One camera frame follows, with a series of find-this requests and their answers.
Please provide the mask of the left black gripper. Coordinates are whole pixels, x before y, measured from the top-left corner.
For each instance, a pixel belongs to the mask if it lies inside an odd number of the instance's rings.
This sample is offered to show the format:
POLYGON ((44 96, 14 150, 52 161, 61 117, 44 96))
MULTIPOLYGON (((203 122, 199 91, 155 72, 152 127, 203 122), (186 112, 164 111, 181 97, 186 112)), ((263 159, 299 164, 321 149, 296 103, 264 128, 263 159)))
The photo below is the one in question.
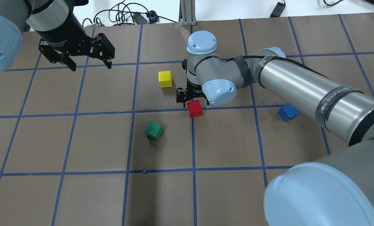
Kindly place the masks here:
POLYGON ((33 29, 41 37, 38 49, 49 62, 66 65, 75 72, 77 65, 71 57, 88 56, 103 61, 108 69, 112 68, 113 44, 103 33, 89 37, 74 14, 40 22, 45 24, 34 25, 33 29))

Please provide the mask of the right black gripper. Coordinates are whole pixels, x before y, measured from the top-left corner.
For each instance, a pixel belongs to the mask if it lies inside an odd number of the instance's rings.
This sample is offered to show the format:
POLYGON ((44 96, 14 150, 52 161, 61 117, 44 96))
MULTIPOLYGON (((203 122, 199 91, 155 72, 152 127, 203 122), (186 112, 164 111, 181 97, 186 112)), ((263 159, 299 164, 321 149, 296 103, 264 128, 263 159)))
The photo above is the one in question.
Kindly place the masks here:
POLYGON ((186 108, 186 102, 194 98, 205 98, 208 101, 206 95, 203 93, 202 87, 199 84, 195 84, 190 80, 187 80, 186 89, 176 89, 176 103, 183 104, 183 108, 186 108))

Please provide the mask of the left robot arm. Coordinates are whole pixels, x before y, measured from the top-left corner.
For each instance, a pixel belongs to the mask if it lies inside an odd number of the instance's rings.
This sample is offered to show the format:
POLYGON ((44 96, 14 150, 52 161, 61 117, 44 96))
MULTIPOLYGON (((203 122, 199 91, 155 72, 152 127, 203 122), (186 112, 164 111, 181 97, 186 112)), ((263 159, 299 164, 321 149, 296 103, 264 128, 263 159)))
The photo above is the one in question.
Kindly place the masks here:
POLYGON ((9 69, 22 46, 27 26, 41 37, 38 50, 51 63, 76 70, 74 56, 103 61, 112 68, 115 47, 99 33, 89 37, 73 14, 87 0, 0 0, 0 72, 9 69))

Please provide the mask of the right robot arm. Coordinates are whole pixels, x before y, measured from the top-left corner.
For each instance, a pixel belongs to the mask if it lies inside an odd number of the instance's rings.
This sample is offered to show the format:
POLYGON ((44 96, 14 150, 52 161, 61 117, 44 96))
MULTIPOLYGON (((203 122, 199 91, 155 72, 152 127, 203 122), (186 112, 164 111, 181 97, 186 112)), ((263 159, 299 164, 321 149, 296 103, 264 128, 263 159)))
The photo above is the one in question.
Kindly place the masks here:
POLYGON ((348 147, 290 168, 266 187, 270 226, 374 226, 374 98, 286 58, 278 47, 222 63, 207 30, 189 36, 183 62, 187 88, 176 102, 204 97, 222 106, 253 83, 271 91, 348 147))

